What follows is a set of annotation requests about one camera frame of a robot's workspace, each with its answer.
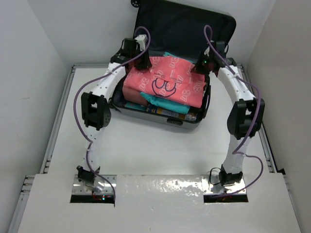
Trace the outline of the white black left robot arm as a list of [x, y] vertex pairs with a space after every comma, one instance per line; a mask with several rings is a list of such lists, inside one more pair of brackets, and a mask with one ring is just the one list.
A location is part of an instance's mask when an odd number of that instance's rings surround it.
[[126, 38], [122, 41], [119, 51], [111, 57], [105, 74], [96, 78], [96, 86], [89, 92], [79, 91], [77, 97], [81, 99], [81, 115], [86, 131], [83, 136], [89, 142], [82, 165], [77, 167], [78, 181], [88, 189], [101, 192], [110, 181], [100, 175], [99, 159], [92, 152], [96, 140], [102, 136], [104, 128], [111, 120], [109, 100], [111, 99], [118, 83], [127, 74], [127, 65], [136, 62], [136, 66], [143, 69], [150, 67], [148, 55], [150, 40], [145, 34], [135, 38]]

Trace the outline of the yellow blue snack packet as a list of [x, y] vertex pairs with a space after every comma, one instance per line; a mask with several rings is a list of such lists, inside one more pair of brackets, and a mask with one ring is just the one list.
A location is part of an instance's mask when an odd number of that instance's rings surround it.
[[187, 113], [187, 114], [180, 114], [177, 112], [173, 112], [167, 109], [163, 109], [161, 107], [157, 107], [154, 105], [149, 104], [146, 108], [146, 111], [153, 114], [160, 114], [168, 117], [174, 117], [182, 120], [188, 120], [195, 122], [197, 120], [197, 114], [195, 113]]

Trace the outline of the turquoise shorts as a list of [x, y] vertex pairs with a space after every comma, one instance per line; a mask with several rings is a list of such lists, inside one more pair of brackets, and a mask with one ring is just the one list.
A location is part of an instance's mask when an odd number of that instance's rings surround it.
[[144, 77], [149, 83], [140, 92], [150, 104], [181, 114], [197, 107], [190, 73], [193, 63], [173, 56], [153, 56], [150, 61], [152, 67]]

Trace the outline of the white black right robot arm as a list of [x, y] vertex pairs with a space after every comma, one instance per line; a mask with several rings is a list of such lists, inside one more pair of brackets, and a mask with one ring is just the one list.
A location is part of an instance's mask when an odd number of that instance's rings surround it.
[[252, 84], [239, 75], [233, 62], [221, 55], [216, 49], [217, 43], [207, 43], [208, 49], [200, 53], [193, 71], [206, 76], [213, 72], [225, 87], [233, 104], [227, 119], [229, 147], [218, 181], [221, 186], [233, 185], [242, 180], [247, 147], [261, 128], [265, 102], [260, 91], [253, 94], [248, 89]]

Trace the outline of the grey suitcase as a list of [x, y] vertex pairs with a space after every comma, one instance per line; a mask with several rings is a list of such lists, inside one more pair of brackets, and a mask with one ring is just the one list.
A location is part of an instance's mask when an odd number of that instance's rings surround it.
[[[216, 41], [229, 42], [235, 29], [236, 20], [229, 14], [204, 10], [167, 0], [139, 0], [136, 27], [144, 26], [151, 34], [150, 55], [176, 55], [190, 61], [197, 61], [199, 53], [207, 47], [203, 29], [212, 27], [212, 37]], [[198, 114], [195, 121], [178, 120], [172, 116], [144, 113], [128, 107], [122, 93], [120, 81], [110, 100], [111, 108], [128, 116], [138, 117], [163, 124], [172, 124], [184, 129], [196, 128], [205, 118], [209, 108], [210, 91], [204, 94], [201, 107], [194, 111]]]

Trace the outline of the coral printed garment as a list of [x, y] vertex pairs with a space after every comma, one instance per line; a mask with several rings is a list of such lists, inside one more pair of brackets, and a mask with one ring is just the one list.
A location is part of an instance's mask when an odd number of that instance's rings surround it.
[[123, 86], [183, 105], [202, 106], [205, 76], [192, 72], [194, 64], [178, 57], [150, 57], [151, 68], [131, 69]]

